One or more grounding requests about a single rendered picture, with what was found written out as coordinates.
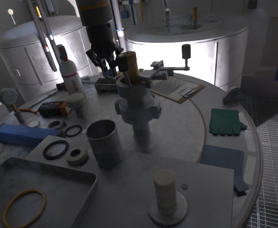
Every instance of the grated flooring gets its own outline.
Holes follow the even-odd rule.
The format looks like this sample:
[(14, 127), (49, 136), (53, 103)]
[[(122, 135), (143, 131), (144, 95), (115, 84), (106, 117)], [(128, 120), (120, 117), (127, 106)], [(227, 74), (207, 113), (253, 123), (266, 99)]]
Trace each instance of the grated flooring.
[(278, 103), (278, 98), (246, 96), (239, 102), (258, 129), (264, 159), (259, 197), (247, 228), (278, 228), (278, 122), (262, 112), (266, 103), (274, 101)]

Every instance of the tank lid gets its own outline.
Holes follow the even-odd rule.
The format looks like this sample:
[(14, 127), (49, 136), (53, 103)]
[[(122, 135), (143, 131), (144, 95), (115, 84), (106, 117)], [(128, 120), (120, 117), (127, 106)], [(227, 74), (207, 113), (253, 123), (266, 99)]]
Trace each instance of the tank lid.
[[(53, 36), (61, 36), (82, 27), (81, 20), (75, 16), (56, 16), (47, 18)], [(41, 28), (45, 38), (46, 29), (42, 21)], [(40, 42), (34, 21), (18, 25), (0, 36), (0, 48), (14, 48)]]

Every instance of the spray bottle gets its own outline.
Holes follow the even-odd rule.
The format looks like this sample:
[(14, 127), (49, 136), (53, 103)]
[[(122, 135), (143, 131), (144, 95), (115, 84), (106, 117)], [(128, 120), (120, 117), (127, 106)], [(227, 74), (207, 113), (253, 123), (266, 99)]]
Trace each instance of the spray bottle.
[(67, 58), (65, 47), (62, 44), (57, 45), (57, 48), (62, 60), (59, 64), (60, 73), (67, 89), (68, 95), (81, 93), (84, 97), (86, 97), (82, 81), (78, 74), (78, 69), (75, 63)]

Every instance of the white cylindrical tank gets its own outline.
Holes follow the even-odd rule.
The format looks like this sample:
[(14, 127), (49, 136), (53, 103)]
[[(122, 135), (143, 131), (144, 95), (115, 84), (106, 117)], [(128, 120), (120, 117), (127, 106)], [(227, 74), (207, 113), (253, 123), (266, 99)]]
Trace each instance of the white cylindrical tank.
[[(56, 44), (65, 46), (69, 59), (74, 61), (78, 68), (80, 77), (99, 74), (97, 67), (85, 53), (91, 48), (91, 44), (80, 18), (56, 16), (47, 20)], [(0, 55), (25, 102), (63, 82), (44, 24), (40, 23), (57, 67), (56, 72), (49, 66), (33, 21), (18, 25), (0, 36)]]
[(128, 51), (135, 51), (138, 68), (151, 69), (154, 61), (182, 67), (181, 46), (191, 44), (190, 71), (177, 73), (207, 81), (224, 91), (241, 85), (249, 23), (227, 13), (200, 13), (198, 28), (187, 16), (170, 17), (170, 32), (163, 18), (125, 29)]

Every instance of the o-ring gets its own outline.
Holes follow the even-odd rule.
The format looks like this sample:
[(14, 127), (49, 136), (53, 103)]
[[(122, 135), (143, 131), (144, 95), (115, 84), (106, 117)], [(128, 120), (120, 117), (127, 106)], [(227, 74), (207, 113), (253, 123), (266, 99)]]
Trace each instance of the o-ring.
[(58, 125), (58, 126), (52, 128), (52, 129), (54, 129), (54, 130), (59, 130), (59, 129), (61, 129), (62, 127), (64, 127), (64, 126), (66, 125), (66, 123), (65, 123), (64, 120), (55, 120), (55, 121), (51, 122), (51, 123), (48, 125), (48, 128), (51, 128), (52, 126), (55, 126), (55, 125)]
[[(70, 129), (74, 128), (74, 127), (79, 127), (79, 131), (78, 131), (77, 133), (75, 133), (75, 134), (67, 134), (67, 132), (68, 132)], [(66, 137), (74, 137), (74, 136), (77, 136), (78, 134), (80, 134), (81, 131), (82, 131), (82, 126), (80, 126), (80, 125), (73, 125), (73, 126), (68, 127), (68, 128), (65, 130), (64, 134), (66, 135)]]
[(16, 195), (14, 198), (12, 198), (9, 203), (6, 205), (4, 211), (3, 211), (3, 214), (2, 214), (2, 222), (3, 222), (3, 225), (6, 227), (6, 228), (16, 228), (16, 227), (12, 227), (10, 225), (8, 225), (7, 221), (6, 221), (6, 215), (7, 215), (7, 212), (8, 210), (10, 209), (11, 205), (13, 204), (14, 201), (16, 201), (17, 199), (19, 199), (20, 197), (24, 196), (24, 195), (27, 195), (29, 193), (32, 193), (32, 192), (36, 192), (36, 193), (39, 193), (42, 197), (43, 197), (43, 204), (42, 204), (42, 208), (41, 210), (39, 211), (39, 213), (31, 220), (29, 221), (28, 223), (22, 225), (22, 226), (18, 226), (18, 228), (25, 228), (25, 227), (29, 227), (31, 224), (33, 224), (35, 221), (38, 220), (38, 218), (42, 215), (44, 209), (45, 209), (45, 206), (46, 206), (46, 197), (44, 195), (44, 193), (38, 189), (28, 189), (28, 190), (25, 190), (23, 192), (20, 192), (18, 195)]
[[(47, 150), (48, 150), (52, 145), (55, 145), (55, 144), (57, 144), (57, 143), (63, 143), (63, 144), (65, 145), (64, 150), (63, 150), (61, 153), (59, 153), (59, 154), (57, 154), (57, 155), (54, 155), (54, 156), (47, 155)], [(51, 144), (49, 144), (49, 145), (43, 150), (43, 157), (44, 157), (45, 159), (48, 159), (48, 160), (56, 159), (56, 158), (58, 158), (58, 157), (61, 157), (63, 154), (65, 154), (66, 151), (68, 150), (68, 147), (69, 147), (69, 144), (68, 144), (68, 142), (65, 141), (65, 140), (57, 140), (57, 141), (54, 141), (54, 142), (52, 142)]]

